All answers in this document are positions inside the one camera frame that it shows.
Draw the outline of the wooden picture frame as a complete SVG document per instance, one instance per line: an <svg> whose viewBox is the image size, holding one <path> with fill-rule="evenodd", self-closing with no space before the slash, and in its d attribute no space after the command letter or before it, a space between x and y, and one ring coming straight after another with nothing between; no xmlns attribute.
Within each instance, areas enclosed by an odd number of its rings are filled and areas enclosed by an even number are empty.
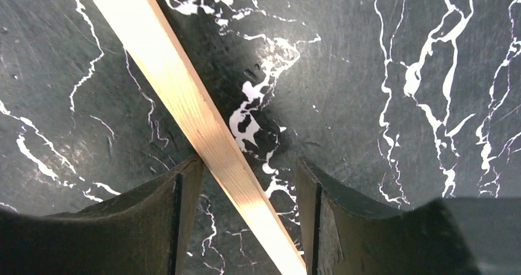
<svg viewBox="0 0 521 275"><path fill-rule="evenodd" d="M92 0L281 274L305 263L156 0Z"/></svg>

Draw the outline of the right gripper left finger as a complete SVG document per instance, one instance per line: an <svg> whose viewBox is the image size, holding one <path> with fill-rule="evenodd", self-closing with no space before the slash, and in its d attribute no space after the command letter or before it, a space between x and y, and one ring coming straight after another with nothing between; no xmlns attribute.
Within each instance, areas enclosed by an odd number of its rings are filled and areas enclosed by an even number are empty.
<svg viewBox="0 0 521 275"><path fill-rule="evenodd" d="M76 213L2 210L1 273L183 274L203 169L192 156Z"/></svg>

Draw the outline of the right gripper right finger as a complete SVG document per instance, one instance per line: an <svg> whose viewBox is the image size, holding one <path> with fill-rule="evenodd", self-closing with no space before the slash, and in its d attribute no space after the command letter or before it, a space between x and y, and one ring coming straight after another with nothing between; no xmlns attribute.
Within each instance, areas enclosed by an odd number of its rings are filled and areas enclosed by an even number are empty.
<svg viewBox="0 0 521 275"><path fill-rule="evenodd" d="M308 274L479 274L446 202L401 211L296 161Z"/></svg>

